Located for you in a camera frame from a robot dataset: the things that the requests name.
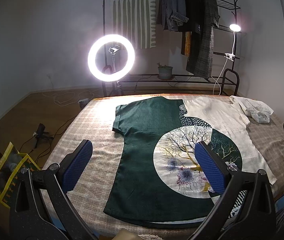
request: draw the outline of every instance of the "bed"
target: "bed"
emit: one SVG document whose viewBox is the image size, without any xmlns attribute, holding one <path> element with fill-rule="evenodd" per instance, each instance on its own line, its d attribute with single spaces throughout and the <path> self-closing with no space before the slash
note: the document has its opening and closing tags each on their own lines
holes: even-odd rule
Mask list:
<svg viewBox="0 0 284 240">
<path fill-rule="evenodd" d="M 118 105 L 155 96 L 187 100 L 195 99 L 199 95 L 157 94 L 94 99 L 69 126 L 44 166 L 46 169 L 51 163 L 60 163 L 64 156 L 72 152 L 83 139 L 92 142 L 92 158 L 75 189 L 68 193 L 68 197 L 89 227 L 104 236 L 115 236 L 122 228 L 138 235 L 156 235 L 163 239 L 177 237 L 183 239 L 194 232 L 193 228 L 179 230 L 144 228 L 122 222 L 103 213 L 124 145 L 123 137 L 112 131 L 115 108 Z M 214 98 L 231 103 L 228 97 L 215 96 Z M 250 138 L 277 178 L 272 185 L 272 192 L 276 198 L 284 192 L 283 123 L 275 114 L 271 116 L 268 124 L 258 124 L 252 118 L 249 119 L 251 121 L 248 127 Z M 52 211 L 48 196 L 43 194 L 43 197 L 49 210 Z"/>
</svg>

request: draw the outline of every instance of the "potted plant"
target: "potted plant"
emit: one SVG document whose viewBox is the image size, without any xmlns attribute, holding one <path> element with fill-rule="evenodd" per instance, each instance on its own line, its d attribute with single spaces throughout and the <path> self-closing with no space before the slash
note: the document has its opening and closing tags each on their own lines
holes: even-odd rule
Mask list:
<svg viewBox="0 0 284 240">
<path fill-rule="evenodd" d="M 172 79 L 172 69 L 173 67 L 167 65 L 162 66 L 158 63 L 158 78 L 164 80 Z"/>
</svg>

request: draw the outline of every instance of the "plant pot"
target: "plant pot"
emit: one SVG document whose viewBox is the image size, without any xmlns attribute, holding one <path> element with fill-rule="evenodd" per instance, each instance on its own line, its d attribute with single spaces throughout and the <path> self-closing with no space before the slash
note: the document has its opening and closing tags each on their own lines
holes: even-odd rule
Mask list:
<svg viewBox="0 0 284 240">
<path fill-rule="evenodd" d="M 173 67 L 167 67 L 167 68 L 158 67 L 158 78 L 164 80 L 172 79 L 172 69 Z"/>
</svg>

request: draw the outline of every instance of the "yellow bag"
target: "yellow bag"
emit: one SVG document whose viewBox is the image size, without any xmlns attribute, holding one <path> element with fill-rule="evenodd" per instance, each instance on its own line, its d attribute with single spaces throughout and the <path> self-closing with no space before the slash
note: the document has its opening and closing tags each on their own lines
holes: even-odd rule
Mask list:
<svg viewBox="0 0 284 240">
<path fill-rule="evenodd" d="M 18 173 L 23 167 L 29 168 L 30 171 L 40 170 L 28 154 L 19 153 L 10 142 L 0 160 L 0 203 L 7 208 L 10 208 Z"/>
</svg>

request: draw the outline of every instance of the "circular tree print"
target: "circular tree print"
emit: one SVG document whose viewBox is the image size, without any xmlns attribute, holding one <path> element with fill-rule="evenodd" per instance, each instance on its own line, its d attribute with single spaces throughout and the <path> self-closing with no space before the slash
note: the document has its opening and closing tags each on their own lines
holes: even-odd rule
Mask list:
<svg viewBox="0 0 284 240">
<path fill-rule="evenodd" d="M 210 125 L 190 125 L 164 134 L 153 154 L 154 167 L 172 190 L 193 198 L 210 198 L 214 193 L 194 155 L 194 146 L 204 141 L 227 164 L 242 169 L 242 157 L 235 143 Z"/>
</svg>

